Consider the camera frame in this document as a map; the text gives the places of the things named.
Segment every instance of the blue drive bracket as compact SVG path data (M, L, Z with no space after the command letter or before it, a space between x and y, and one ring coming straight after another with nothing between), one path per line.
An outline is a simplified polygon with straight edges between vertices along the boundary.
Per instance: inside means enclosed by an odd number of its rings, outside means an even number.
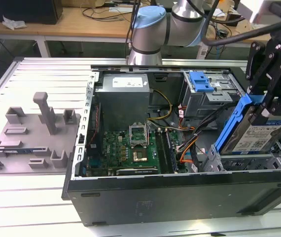
M250 104L259 105L262 103L263 99L264 99L264 95L248 95L248 94L240 98L237 106L235 107L234 112L230 116L220 136L215 142L215 147L218 152L222 148L225 141L230 137L232 130L235 129L235 127L238 125L238 123L241 122L241 120L243 120L244 118L243 111L246 108L246 106Z
M207 76L202 72L190 72L190 80L194 85L196 92L213 92L214 88L211 87L210 81Z

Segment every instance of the ram slot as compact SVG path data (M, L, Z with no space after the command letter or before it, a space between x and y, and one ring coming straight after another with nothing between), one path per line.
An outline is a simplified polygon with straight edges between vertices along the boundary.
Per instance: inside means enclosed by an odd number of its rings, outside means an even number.
M166 143L166 151L168 151L168 157L171 161L171 164L172 164L172 168L173 168L173 172L175 172L177 170L177 165L176 165L176 157L175 157L175 154L174 154L174 151L172 149L172 145L171 145L171 139L170 139L170 134L169 134L169 131L166 131L163 133L164 136L166 137L166 140L167 140L167 143Z
M163 174L173 173L174 171L169 157L166 135L159 131L156 131L155 136L156 136L157 153L158 153L161 173Z

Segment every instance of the motherboard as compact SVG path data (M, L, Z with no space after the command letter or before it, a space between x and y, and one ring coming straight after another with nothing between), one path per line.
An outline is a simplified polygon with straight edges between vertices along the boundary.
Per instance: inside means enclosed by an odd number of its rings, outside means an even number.
M177 172L176 131L105 131L102 156L90 157L87 176L118 176Z

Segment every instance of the aluminum workbench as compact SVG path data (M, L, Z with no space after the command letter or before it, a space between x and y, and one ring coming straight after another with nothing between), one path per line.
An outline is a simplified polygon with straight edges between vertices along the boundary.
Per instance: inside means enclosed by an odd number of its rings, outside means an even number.
M91 64L122 65L121 59L25 58L13 62L0 80L0 131L10 106L38 113L36 91L46 91L56 113L75 108L81 113ZM246 61L164 60L165 65L241 67ZM157 236L281 236L281 205L264 216L86 228L71 201L61 199L64 174L0 176L0 236L157 237Z

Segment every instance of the yellow wire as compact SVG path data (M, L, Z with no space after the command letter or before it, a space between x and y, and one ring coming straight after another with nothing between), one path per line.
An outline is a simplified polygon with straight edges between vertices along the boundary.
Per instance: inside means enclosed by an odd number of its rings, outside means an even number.
M159 91L159 90L154 90L154 91L156 91L156 92L158 92L159 94L161 94L162 97L164 97L164 98L168 101L168 104L169 104L169 107L170 107L170 108L169 108L169 111L168 111L168 113L167 113L166 115L160 116L160 117L155 117L155 118L148 118L148 120L160 120L160 119L164 119L164 118L168 117L168 116L171 114L171 112L172 112L172 104L171 104L170 100L169 100L161 91Z

